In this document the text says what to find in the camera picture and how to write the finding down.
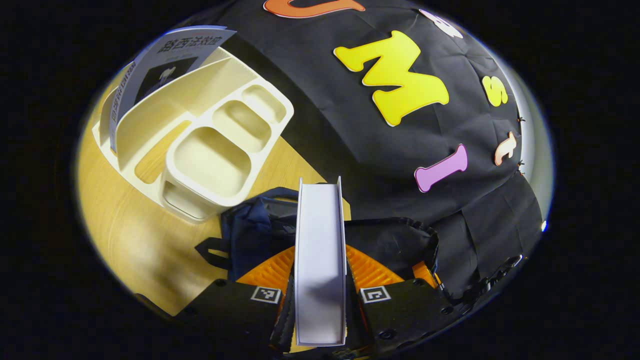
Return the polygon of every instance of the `wooden table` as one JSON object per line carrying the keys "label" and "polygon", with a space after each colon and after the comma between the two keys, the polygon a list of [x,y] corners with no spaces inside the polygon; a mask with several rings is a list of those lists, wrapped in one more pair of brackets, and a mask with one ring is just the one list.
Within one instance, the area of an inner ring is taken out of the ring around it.
{"label": "wooden table", "polygon": [[[115,76],[116,81],[106,90],[114,89],[120,78]],[[227,278],[226,270],[211,266],[194,249],[210,236],[221,237],[220,218],[190,224],[145,197],[116,172],[100,152],[91,132],[107,95],[108,91],[104,91],[93,105],[78,148],[78,196],[82,215],[95,248],[114,275],[129,290],[146,296],[170,315],[176,315],[213,280]],[[164,166],[163,161],[155,163]],[[248,197],[277,186],[297,190],[300,177],[305,183],[336,181],[323,179],[279,138]],[[349,204],[344,200],[343,204],[344,218],[350,220]]]}

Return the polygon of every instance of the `desk organizer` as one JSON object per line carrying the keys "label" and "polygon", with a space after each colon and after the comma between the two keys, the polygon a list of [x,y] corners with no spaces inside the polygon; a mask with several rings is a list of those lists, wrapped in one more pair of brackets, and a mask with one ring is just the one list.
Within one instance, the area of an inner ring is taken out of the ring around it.
{"label": "desk organizer", "polygon": [[[291,102],[236,57],[218,48],[204,64],[131,108],[109,147],[109,111],[102,103],[93,136],[113,168],[160,206],[202,222],[244,201],[273,145],[293,116]],[[177,126],[161,176],[142,181],[136,165]]]}

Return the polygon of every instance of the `cream plastic organizer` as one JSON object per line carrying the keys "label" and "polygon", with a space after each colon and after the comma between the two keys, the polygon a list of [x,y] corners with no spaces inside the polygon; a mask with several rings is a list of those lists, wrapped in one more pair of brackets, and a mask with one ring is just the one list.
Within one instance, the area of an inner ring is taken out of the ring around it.
{"label": "cream plastic organizer", "polygon": [[[109,147],[115,89],[93,125],[113,168],[142,194],[191,222],[244,201],[293,105],[271,83],[222,48],[198,69],[156,90],[120,120]],[[147,184],[134,169],[172,129],[191,124],[171,143],[161,176]]]}

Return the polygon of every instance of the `yellow letter m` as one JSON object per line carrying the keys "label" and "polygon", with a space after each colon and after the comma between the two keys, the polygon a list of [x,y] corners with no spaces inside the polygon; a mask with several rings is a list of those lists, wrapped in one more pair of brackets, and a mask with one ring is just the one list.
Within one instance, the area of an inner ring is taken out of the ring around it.
{"label": "yellow letter m", "polygon": [[362,83],[367,86],[400,86],[388,92],[376,90],[373,93],[373,101],[390,126],[400,124],[403,116],[423,106],[449,102],[449,93],[442,80],[409,72],[420,54],[420,48],[400,31],[391,31],[390,38],[353,49],[337,47],[333,53],[347,69],[354,72],[361,71],[365,62],[379,58]]}

